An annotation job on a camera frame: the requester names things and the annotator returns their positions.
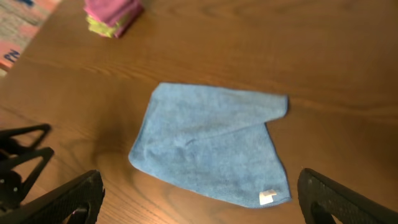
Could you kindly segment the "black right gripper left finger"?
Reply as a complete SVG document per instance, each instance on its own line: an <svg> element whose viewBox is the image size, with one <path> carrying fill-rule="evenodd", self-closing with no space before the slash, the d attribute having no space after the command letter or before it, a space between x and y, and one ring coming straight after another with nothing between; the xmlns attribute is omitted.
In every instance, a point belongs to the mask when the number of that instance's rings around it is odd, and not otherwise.
<svg viewBox="0 0 398 224"><path fill-rule="evenodd" d="M6 224L95 224L104 199L98 170L90 170L51 192L1 216Z"/></svg>

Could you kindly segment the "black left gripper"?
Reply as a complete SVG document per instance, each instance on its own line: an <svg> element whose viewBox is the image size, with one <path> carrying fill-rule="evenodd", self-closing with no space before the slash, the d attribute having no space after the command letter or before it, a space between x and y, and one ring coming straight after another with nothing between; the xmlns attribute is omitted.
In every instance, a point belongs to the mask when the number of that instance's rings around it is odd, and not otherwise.
<svg viewBox="0 0 398 224"><path fill-rule="evenodd" d="M51 129L40 124L1 130L1 213L20 207L54 155L50 147L35 150Z"/></svg>

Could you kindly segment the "blue microfiber cloth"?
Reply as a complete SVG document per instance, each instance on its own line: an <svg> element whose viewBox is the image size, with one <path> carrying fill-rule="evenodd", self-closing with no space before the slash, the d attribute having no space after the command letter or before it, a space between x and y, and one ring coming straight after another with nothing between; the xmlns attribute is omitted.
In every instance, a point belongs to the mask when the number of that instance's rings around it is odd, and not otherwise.
<svg viewBox="0 0 398 224"><path fill-rule="evenodd" d="M161 83L129 161L206 197L246 208L279 205L292 196L266 124L287 110L285 95Z"/></svg>

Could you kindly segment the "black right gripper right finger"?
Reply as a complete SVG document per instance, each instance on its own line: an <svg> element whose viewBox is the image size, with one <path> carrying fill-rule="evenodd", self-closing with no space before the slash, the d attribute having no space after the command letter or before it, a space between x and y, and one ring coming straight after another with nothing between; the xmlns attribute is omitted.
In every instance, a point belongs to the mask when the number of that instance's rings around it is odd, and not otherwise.
<svg viewBox="0 0 398 224"><path fill-rule="evenodd" d="M334 180L305 168L300 172L298 200L306 224L397 223L397 212Z"/></svg>

